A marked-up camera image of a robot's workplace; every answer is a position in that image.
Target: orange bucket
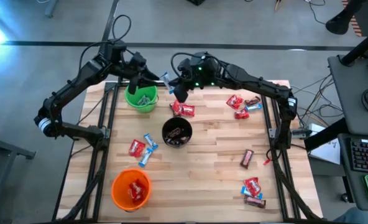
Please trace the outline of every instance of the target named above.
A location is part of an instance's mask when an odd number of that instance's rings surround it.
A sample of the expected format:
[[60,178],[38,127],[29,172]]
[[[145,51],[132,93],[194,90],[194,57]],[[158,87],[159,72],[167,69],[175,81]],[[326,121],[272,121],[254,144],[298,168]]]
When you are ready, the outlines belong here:
[[[129,194],[129,185],[136,180],[144,185],[144,199],[138,202],[133,202],[130,194]],[[149,180],[148,175],[139,169],[126,169],[123,170],[112,183],[111,188],[111,197],[114,201],[115,205],[120,209],[125,210],[127,212],[134,212],[137,209],[143,207],[145,203],[147,203],[149,196],[151,194],[151,181]]]

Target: blue candy wrapper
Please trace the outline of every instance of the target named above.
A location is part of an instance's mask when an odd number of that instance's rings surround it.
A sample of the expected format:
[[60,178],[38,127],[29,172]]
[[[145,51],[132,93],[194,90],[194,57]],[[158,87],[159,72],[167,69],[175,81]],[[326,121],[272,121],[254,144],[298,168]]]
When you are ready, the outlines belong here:
[[251,110],[258,110],[261,109],[261,103],[258,103],[256,105],[252,105],[252,106],[245,106],[245,110],[246,111],[251,111]]
[[154,152],[154,150],[147,148],[146,152],[142,155],[142,159],[139,162],[139,166],[141,167],[145,167],[145,165],[148,162],[149,157],[151,156],[151,154]]
[[152,147],[152,150],[155,150],[158,148],[158,144],[151,138],[151,135],[148,133],[144,135],[144,138],[147,140],[148,144]]
[[252,196],[251,193],[246,189],[245,186],[242,187],[241,194]]
[[164,73],[164,75],[162,75],[160,77],[160,79],[163,81],[163,83],[165,84],[165,86],[167,87],[167,89],[169,90],[169,94],[173,93],[174,87],[172,87],[171,85],[169,85],[169,78],[168,78],[169,74],[167,72]]

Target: black bowl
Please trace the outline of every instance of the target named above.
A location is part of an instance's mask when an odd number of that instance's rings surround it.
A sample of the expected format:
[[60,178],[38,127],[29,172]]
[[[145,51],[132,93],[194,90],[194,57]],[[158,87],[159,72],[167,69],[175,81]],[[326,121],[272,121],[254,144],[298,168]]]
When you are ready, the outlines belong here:
[[170,118],[163,125],[162,138],[166,145],[179,148],[192,137],[191,124],[184,118]]

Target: black desk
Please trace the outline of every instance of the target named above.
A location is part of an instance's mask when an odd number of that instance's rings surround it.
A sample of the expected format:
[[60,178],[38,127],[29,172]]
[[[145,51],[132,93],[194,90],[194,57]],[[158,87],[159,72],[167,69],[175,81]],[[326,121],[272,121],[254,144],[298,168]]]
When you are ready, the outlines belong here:
[[361,101],[362,93],[368,89],[368,59],[358,59],[351,67],[342,65],[338,57],[330,57],[328,63],[344,118],[308,138],[307,149],[315,149],[340,133],[368,135],[368,111]]
[[368,210],[368,195],[363,177],[366,172],[351,170],[348,147],[344,142],[346,134],[368,136],[368,111],[361,101],[362,93],[368,89],[368,59],[357,59],[351,67],[340,63],[338,57],[328,59],[329,68],[336,85],[344,118],[333,123],[323,131],[305,140],[307,151],[317,148],[333,139],[339,138],[343,167],[346,176],[344,186],[350,201],[354,201],[361,210]]
[[349,183],[349,189],[346,189],[347,194],[349,197],[352,196],[353,201],[359,209],[368,211],[368,192],[364,181],[364,177],[368,175],[368,173],[353,171],[351,169],[351,158],[348,154],[348,152],[350,152],[348,138],[368,139],[368,136],[348,134],[339,134],[338,136],[341,148],[341,160]]

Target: green bucket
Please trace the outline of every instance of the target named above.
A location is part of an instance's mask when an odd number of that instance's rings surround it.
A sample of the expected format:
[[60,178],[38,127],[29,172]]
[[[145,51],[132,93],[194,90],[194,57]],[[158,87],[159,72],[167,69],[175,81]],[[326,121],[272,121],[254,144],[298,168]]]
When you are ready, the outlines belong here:
[[[140,106],[138,105],[138,102],[144,95],[150,98],[150,102],[146,105]],[[158,88],[156,86],[144,87],[140,89],[137,87],[136,93],[132,95],[129,93],[129,87],[126,87],[126,90],[124,91],[124,98],[130,106],[137,109],[137,111],[140,113],[149,113],[155,108],[158,98]]]

